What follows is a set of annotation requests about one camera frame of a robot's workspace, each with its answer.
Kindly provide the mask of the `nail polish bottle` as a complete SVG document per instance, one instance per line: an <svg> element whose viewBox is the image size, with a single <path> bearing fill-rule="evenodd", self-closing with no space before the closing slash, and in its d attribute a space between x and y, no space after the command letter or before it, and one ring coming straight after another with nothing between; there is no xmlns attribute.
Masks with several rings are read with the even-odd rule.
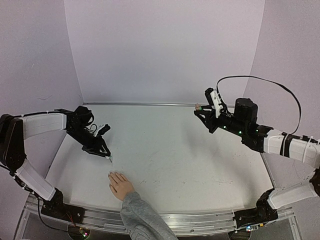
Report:
<svg viewBox="0 0 320 240"><path fill-rule="evenodd" d="M200 104L196 104L195 105L195 110L196 111L201 111L202 110L202 106Z"/></svg>

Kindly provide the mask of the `grey sleeved forearm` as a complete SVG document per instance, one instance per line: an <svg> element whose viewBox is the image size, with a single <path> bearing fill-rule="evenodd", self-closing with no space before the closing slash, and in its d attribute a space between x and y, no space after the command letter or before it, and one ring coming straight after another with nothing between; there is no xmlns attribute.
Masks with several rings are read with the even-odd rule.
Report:
<svg viewBox="0 0 320 240"><path fill-rule="evenodd" d="M132 240L176 240L161 216L137 192L122 202L120 217Z"/></svg>

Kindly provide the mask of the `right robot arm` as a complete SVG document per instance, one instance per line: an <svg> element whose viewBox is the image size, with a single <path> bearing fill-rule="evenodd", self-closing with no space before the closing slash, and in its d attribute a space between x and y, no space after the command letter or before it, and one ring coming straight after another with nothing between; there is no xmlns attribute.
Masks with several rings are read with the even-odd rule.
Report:
<svg viewBox="0 0 320 240"><path fill-rule="evenodd" d="M259 153L276 154L298 160L314 168L312 176L290 187L264 192L254 208L238 210L234 220L238 227L264 224L278 218L277 210L304 199L320 195L320 142L311 136L297 136L257 124L258 106L249 98L238 98L230 113L219 100L195 106L197 116L212 134L218 128L241 138L243 145Z"/></svg>

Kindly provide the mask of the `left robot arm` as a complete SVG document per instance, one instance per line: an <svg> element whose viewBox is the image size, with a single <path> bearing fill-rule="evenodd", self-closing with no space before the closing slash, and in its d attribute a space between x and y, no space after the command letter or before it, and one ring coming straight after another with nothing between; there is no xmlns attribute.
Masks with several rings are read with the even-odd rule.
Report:
<svg viewBox="0 0 320 240"><path fill-rule="evenodd" d="M31 139L65 132L84 152L110 159L112 153L104 140L104 134L110 129L107 123L96 125L92 110L83 105L76 110L57 108L20 115L5 113L0 117L0 164L23 189L49 202L49 212L61 219L68 213L63 194L34 167L31 157L37 150L45 151L40 146L31 150Z"/></svg>

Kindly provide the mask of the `mannequin hand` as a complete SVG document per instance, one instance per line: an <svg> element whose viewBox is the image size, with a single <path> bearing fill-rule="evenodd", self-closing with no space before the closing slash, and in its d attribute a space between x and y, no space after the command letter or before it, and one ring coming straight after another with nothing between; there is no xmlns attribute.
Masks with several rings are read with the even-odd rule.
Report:
<svg viewBox="0 0 320 240"><path fill-rule="evenodd" d="M120 201L124 201L128 194L135 192L133 184L122 173L110 172L108 179L111 192Z"/></svg>

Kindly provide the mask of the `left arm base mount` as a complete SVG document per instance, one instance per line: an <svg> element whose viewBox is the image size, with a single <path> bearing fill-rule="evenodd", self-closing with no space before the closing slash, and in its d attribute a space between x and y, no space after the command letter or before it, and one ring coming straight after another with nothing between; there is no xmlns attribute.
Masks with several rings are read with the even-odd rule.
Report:
<svg viewBox="0 0 320 240"><path fill-rule="evenodd" d="M55 219L81 224L84 219L85 209L83 207L64 203L62 205L45 203L42 206L40 213Z"/></svg>

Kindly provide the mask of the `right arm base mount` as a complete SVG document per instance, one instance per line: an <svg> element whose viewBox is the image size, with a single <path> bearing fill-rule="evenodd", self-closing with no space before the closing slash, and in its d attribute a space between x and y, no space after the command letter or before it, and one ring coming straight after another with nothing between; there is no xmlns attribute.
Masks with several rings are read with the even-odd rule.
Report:
<svg viewBox="0 0 320 240"><path fill-rule="evenodd" d="M277 219L278 212L276 210L262 211L257 208L236 211L233 217L237 229L251 225L265 224Z"/></svg>

